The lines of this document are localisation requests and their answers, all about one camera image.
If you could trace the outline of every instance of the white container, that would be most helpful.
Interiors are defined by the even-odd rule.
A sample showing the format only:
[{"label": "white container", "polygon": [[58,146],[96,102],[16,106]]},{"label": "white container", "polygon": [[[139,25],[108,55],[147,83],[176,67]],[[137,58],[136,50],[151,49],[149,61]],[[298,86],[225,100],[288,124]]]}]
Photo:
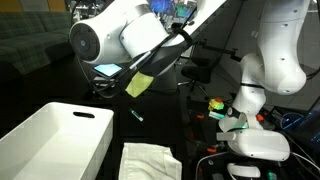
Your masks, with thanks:
[{"label": "white container", "polygon": [[0,179],[95,179],[112,139],[112,118],[106,109],[45,105],[0,139]]}]

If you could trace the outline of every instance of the white towel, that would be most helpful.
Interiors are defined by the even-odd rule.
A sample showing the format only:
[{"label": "white towel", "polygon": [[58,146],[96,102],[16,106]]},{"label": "white towel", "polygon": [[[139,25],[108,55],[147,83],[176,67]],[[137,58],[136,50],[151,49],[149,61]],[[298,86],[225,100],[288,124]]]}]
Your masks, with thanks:
[{"label": "white towel", "polygon": [[143,143],[125,143],[119,180],[180,180],[182,165],[170,148]]}]

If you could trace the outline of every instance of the yellow-green cloth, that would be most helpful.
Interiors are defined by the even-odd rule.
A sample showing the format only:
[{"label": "yellow-green cloth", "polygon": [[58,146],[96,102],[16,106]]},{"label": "yellow-green cloth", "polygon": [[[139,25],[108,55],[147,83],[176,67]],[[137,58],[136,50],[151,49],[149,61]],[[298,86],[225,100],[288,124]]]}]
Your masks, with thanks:
[{"label": "yellow-green cloth", "polygon": [[140,72],[134,75],[126,91],[132,97],[138,97],[143,91],[145,91],[152,83],[154,77],[144,75]]}]

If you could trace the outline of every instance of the black table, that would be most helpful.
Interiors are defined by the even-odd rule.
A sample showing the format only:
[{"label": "black table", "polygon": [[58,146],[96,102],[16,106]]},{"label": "black table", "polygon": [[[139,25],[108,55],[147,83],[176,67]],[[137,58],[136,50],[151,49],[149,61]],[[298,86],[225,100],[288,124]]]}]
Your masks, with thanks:
[{"label": "black table", "polygon": [[[0,137],[49,102],[113,110],[113,140],[97,179],[117,179],[124,142],[170,147],[183,164],[183,179],[191,179],[177,94],[146,92],[134,99],[122,92],[110,99],[101,98],[93,95],[78,61],[69,57],[25,75],[14,87],[2,88],[0,98]],[[144,121],[138,121],[129,108]]]}]

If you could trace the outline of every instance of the dark sofa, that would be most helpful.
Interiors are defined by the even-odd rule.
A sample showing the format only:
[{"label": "dark sofa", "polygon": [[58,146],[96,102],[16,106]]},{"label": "dark sofa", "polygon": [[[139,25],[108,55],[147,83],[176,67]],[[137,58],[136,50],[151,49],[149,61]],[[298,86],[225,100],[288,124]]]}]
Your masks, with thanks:
[{"label": "dark sofa", "polygon": [[70,18],[69,12],[1,12],[0,61],[21,74],[49,64],[46,49],[68,42]]}]

